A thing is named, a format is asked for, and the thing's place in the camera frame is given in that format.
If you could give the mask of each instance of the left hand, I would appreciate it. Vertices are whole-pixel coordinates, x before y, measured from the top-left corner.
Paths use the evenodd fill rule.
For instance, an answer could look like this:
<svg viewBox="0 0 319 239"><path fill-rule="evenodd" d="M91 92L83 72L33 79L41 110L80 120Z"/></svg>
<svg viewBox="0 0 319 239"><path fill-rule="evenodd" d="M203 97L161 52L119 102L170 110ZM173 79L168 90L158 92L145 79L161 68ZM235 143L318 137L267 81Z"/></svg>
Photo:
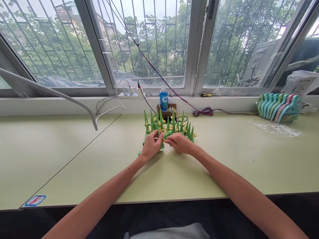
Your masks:
<svg viewBox="0 0 319 239"><path fill-rule="evenodd" d="M159 137L158 135L159 133L156 129L145 138L144 147L140 156L145 157L147 161L154 157L160 150L160 144L163 141L164 134L161 132Z"/></svg>

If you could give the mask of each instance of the hand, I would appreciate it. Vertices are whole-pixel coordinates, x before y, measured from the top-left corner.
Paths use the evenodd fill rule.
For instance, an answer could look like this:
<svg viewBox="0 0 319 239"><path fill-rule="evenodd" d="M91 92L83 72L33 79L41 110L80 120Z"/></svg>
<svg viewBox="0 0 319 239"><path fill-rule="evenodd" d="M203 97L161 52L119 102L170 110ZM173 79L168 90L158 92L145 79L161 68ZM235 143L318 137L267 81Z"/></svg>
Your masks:
<svg viewBox="0 0 319 239"><path fill-rule="evenodd" d="M194 152L196 152L199 148L199 146L190 141L182 133L174 133L168 136L167 140L165 140L165 143L173 146L176 151L189 155L193 155Z"/></svg>
<svg viewBox="0 0 319 239"><path fill-rule="evenodd" d="M149 161L160 150L160 144L163 141L164 134L161 132L159 138L156 139L158 135L159 133L156 129L145 138L141 156L145 157L147 161Z"/></svg>

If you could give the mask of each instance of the white plastic bag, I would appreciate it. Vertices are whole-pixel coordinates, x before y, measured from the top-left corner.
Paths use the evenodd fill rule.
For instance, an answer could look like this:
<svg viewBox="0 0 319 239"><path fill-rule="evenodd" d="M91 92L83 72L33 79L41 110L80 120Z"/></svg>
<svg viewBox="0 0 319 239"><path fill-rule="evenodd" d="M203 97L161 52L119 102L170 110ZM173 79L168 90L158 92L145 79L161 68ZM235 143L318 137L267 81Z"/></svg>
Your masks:
<svg viewBox="0 0 319 239"><path fill-rule="evenodd" d="M280 93L303 96L319 87L319 74L310 71L294 71L287 77L287 81Z"/></svg>

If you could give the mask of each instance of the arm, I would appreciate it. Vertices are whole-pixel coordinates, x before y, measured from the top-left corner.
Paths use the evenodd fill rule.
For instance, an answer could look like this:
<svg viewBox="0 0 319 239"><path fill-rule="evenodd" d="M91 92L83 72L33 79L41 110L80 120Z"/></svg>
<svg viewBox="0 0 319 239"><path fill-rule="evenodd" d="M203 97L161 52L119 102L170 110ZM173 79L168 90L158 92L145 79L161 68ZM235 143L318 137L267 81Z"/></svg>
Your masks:
<svg viewBox="0 0 319 239"><path fill-rule="evenodd" d="M240 211L270 239L308 239L304 232L272 201L239 174L221 164L182 134L166 140L180 153L196 158Z"/></svg>
<svg viewBox="0 0 319 239"><path fill-rule="evenodd" d="M158 152L163 133L155 130L145 138L140 156L127 168L100 186L62 218L43 238L86 238L125 189L133 176Z"/></svg>

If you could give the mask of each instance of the stacked foam shapes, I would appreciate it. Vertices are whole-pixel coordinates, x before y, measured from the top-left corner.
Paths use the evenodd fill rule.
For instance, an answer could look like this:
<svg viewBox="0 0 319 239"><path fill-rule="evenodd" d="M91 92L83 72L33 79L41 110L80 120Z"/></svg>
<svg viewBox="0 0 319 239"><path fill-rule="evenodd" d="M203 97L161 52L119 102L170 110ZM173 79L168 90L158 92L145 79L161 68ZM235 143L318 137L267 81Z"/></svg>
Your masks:
<svg viewBox="0 0 319 239"><path fill-rule="evenodd" d="M300 100L294 94L262 94L258 103L258 113L263 119L276 123L292 122L298 118Z"/></svg>

